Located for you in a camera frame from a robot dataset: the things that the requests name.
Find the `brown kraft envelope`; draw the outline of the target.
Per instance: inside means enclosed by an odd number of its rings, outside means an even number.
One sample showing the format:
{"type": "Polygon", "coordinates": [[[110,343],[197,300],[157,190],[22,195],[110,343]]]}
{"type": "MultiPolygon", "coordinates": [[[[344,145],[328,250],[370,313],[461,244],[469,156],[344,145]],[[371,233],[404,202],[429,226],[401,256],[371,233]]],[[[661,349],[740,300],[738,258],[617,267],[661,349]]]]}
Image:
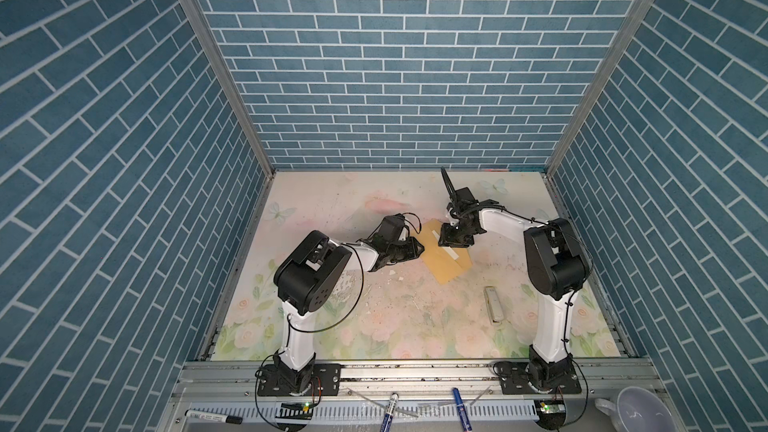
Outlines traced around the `brown kraft envelope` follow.
{"type": "Polygon", "coordinates": [[[457,261],[452,260],[442,250],[443,247],[438,245],[441,225],[442,223],[437,219],[429,220],[422,225],[421,232],[416,235],[416,238],[425,248],[420,258],[436,281],[440,285],[445,285],[469,271],[472,261],[466,249],[452,248],[459,255],[457,261]]]}

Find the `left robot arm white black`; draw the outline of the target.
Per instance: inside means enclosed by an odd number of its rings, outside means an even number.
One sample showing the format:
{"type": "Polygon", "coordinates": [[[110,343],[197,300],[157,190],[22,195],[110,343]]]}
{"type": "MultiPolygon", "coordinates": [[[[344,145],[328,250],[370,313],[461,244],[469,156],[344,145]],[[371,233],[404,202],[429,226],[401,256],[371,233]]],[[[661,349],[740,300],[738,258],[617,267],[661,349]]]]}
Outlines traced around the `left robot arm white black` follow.
{"type": "Polygon", "coordinates": [[[310,232],[277,268],[273,282],[284,314],[284,339],[275,363],[299,373],[315,360],[316,312],[330,298],[347,269],[362,274],[418,259],[424,246],[415,237],[421,222],[411,212],[385,216],[368,236],[352,243],[310,232]]]}

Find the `white glue stick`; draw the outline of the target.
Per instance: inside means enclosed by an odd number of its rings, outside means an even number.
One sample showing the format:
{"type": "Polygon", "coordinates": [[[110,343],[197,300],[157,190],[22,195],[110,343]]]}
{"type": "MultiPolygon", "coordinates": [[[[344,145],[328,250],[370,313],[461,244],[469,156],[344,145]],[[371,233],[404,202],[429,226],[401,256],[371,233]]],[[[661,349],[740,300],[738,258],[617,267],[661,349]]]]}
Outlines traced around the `white glue stick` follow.
{"type": "Polygon", "coordinates": [[[459,259],[459,255],[451,247],[443,247],[442,250],[454,261],[459,259]]]}

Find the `blue white marker pen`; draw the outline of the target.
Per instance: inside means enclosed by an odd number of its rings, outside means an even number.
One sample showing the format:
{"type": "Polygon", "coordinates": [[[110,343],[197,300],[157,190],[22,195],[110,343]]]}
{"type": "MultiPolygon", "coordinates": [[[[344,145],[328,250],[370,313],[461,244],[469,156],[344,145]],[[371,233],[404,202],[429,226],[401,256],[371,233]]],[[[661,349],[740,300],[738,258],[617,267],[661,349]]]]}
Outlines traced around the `blue white marker pen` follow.
{"type": "Polygon", "coordinates": [[[382,419],[381,427],[379,429],[380,432],[390,431],[398,401],[399,401],[399,394],[396,392],[393,392],[390,395],[387,406],[385,407],[384,416],[382,419]]]}

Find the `left circuit board green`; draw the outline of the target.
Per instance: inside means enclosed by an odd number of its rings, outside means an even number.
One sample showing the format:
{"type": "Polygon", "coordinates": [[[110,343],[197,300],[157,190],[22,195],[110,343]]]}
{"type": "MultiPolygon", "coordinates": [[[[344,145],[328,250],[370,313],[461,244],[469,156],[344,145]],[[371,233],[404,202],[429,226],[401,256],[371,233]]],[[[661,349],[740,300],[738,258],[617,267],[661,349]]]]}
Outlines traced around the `left circuit board green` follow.
{"type": "Polygon", "coordinates": [[[307,402],[281,403],[276,408],[274,423],[279,430],[298,432],[303,430],[314,416],[314,405],[307,402]]]}

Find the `circuit board green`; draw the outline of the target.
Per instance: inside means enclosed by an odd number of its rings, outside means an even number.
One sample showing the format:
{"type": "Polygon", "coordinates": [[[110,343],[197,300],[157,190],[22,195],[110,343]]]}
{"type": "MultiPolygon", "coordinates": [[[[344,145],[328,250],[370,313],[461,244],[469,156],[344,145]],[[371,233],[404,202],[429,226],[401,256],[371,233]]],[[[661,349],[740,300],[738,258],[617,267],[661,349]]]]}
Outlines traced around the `circuit board green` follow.
{"type": "Polygon", "coordinates": [[[314,405],[307,402],[281,403],[276,408],[274,423],[279,430],[298,432],[303,430],[314,416],[314,405]]]}
{"type": "Polygon", "coordinates": [[[566,422],[567,407],[562,400],[535,400],[536,425],[546,431],[559,431],[566,422]]]}

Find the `right circuit board green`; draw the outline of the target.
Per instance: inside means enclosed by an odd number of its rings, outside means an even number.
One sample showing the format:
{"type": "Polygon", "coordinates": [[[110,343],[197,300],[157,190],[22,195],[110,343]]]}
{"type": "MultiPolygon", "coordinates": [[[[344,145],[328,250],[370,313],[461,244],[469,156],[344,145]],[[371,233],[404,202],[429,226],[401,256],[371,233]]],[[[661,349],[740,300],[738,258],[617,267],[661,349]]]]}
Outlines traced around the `right circuit board green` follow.
{"type": "Polygon", "coordinates": [[[567,407],[562,400],[535,400],[536,425],[546,431],[559,431],[566,422],[567,407]]]}

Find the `black marker pen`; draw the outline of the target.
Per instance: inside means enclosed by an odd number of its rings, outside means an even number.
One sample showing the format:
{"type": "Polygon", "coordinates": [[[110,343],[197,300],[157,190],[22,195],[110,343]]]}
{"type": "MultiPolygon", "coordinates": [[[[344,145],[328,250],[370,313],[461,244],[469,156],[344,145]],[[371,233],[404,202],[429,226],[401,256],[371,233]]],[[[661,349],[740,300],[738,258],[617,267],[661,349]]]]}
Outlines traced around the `black marker pen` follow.
{"type": "Polygon", "coordinates": [[[209,411],[202,411],[202,410],[195,410],[195,409],[188,409],[185,412],[185,416],[187,418],[193,418],[193,419],[199,419],[199,420],[211,421],[211,422],[218,422],[218,423],[225,423],[225,424],[240,425],[240,424],[243,423],[243,418],[240,417],[240,416],[229,415],[229,414],[222,414],[222,413],[216,413],[216,412],[209,412],[209,411]]]}

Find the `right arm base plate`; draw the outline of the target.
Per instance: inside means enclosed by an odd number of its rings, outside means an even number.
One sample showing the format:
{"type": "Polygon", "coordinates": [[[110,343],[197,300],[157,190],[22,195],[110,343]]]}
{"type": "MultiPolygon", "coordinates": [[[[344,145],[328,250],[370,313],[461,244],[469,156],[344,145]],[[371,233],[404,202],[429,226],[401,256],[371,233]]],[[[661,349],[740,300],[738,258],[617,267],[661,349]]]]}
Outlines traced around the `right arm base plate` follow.
{"type": "Polygon", "coordinates": [[[505,395],[582,393],[579,376],[570,359],[551,364],[538,360],[497,361],[491,365],[491,371],[499,379],[502,393],[505,395]]]}

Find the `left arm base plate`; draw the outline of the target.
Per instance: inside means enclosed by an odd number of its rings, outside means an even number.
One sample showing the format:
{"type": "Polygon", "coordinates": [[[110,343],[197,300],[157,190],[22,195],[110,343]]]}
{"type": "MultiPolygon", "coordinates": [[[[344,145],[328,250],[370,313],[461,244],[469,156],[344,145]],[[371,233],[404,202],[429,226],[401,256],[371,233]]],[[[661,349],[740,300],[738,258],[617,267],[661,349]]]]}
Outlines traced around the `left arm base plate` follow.
{"type": "Polygon", "coordinates": [[[339,363],[309,363],[299,371],[283,363],[269,363],[259,372],[257,394],[260,397],[309,396],[315,387],[315,395],[337,396],[341,369],[339,363]]]}

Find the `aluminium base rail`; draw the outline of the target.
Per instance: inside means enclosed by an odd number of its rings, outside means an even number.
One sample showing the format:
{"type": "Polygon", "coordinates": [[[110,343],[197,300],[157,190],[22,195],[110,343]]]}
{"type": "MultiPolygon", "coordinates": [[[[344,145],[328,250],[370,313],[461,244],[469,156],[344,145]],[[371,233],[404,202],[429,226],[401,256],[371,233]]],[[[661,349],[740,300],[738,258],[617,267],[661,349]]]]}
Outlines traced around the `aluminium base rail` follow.
{"type": "Polygon", "coordinates": [[[320,427],[342,430],[378,430],[393,392],[399,394],[394,424],[426,426],[440,424],[450,430],[461,428],[452,389],[458,388],[475,430],[484,422],[520,422],[541,430],[534,409],[535,400],[562,400],[567,407],[564,425],[577,429],[600,418],[595,400],[613,398],[626,387],[637,386],[667,401],[669,396],[651,361],[647,358],[579,358],[576,373],[582,386],[579,395],[505,395],[491,371],[497,361],[520,359],[462,360],[339,360],[341,379],[337,396],[260,397],[257,362],[188,362],[182,369],[159,424],[161,431],[192,431],[212,428],[245,431],[265,427],[277,431],[276,408],[281,403],[307,402],[314,416],[301,431],[320,427]],[[240,416],[240,425],[187,418],[188,409],[240,416]]]}

